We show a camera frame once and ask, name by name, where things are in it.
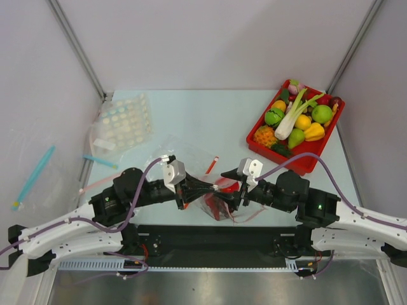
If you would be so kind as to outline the red dotted zip bag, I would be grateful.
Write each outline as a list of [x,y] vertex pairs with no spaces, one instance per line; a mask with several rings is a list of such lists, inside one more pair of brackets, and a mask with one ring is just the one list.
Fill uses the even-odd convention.
[[189,200],[184,204],[185,209],[189,207],[197,207],[205,212],[209,217],[216,221],[231,220],[233,224],[245,224],[258,215],[262,214],[267,208],[258,206],[254,208],[244,208],[243,212],[238,212],[226,202],[227,196],[232,195],[235,191],[240,190],[241,183],[236,180],[218,177],[213,180],[213,176],[204,176],[205,182],[214,183],[217,186],[217,191],[221,193],[216,196],[214,193],[203,194],[203,196],[194,200]]

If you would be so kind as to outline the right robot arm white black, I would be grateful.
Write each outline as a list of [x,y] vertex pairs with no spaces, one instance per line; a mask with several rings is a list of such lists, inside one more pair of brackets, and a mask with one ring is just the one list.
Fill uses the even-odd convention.
[[227,201],[233,209],[253,201],[295,212],[301,234],[294,237],[293,247],[301,255],[314,249],[364,252],[406,267],[406,219],[354,206],[342,193],[312,188],[307,179],[292,170],[280,174],[274,184],[261,179],[257,170],[236,168],[221,176],[241,183],[239,191]]

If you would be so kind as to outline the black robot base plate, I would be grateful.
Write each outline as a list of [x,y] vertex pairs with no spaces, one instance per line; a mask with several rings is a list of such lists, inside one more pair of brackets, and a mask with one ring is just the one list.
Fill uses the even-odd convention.
[[156,268],[277,268],[286,259],[319,260],[311,230],[296,227],[140,225],[125,231],[122,255],[143,255]]

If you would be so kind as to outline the red toy lobster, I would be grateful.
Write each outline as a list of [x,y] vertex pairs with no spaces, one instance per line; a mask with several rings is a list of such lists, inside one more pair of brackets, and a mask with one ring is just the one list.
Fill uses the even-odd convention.
[[229,219],[229,211],[226,205],[213,194],[208,194],[203,197],[203,209],[216,221]]

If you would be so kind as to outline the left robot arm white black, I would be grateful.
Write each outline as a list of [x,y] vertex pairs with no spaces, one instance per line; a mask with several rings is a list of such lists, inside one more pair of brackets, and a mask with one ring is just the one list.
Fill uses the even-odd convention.
[[180,209],[218,186],[196,179],[172,165],[163,178],[147,180],[146,173],[129,168],[113,180],[111,187],[90,201],[55,220],[36,227],[11,226],[8,266],[23,264],[24,276],[34,276],[73,257],[113,252],[133,255],[140,247],[136,226],[130,220],[137,207],[175,201]]

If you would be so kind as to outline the red toy pepper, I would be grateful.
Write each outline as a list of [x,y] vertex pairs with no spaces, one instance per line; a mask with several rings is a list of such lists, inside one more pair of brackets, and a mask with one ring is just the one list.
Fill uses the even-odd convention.
[[217,183],[222,193],[233,193],[240,190],[240,182],[231,179],[220,179]]

